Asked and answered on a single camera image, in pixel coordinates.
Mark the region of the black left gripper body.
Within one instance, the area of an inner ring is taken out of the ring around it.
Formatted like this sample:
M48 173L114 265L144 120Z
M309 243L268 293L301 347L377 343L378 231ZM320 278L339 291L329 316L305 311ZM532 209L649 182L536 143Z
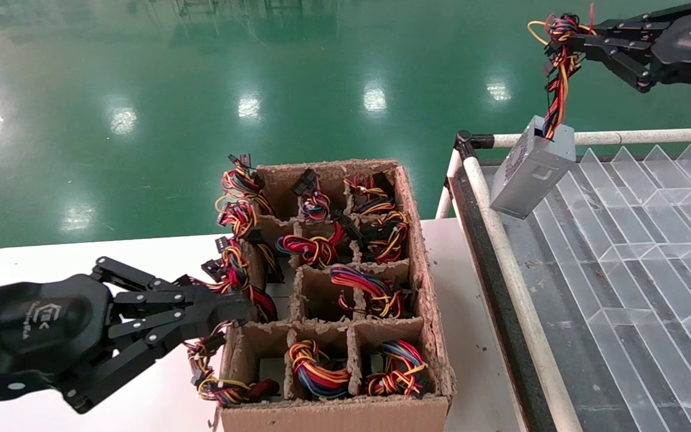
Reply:
M0 286L0 400L62 390L107 356L111 301L109 288L86 274Z

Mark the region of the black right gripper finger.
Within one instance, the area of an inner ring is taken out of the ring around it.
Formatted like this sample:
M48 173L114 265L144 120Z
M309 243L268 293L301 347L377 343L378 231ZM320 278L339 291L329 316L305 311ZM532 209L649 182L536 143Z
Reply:
M567 46L586 60L603 64L639 93L647 93L656 84L649 69L652 57L649 42L575 34L567 39Z
M628 19L607 19L595 24L595 33L606 38L660 35L682 17L691 16L691 2L656 11L645 12Z

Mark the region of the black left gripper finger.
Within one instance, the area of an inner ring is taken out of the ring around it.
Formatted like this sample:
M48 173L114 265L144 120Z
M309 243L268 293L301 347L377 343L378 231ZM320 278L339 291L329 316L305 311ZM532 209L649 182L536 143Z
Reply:
M112 311L125 318L148 318L181 312L198 322L244 320L250 305L242 293L214 293L202 284L179 286L109 257L99 257L91 278L121 288L113 295Z
M200 385L208 378L209 359L226 342L223 328L243 323L243 311L165 311L115 323L60 379L59 390L84 415L182 344L193 383Z

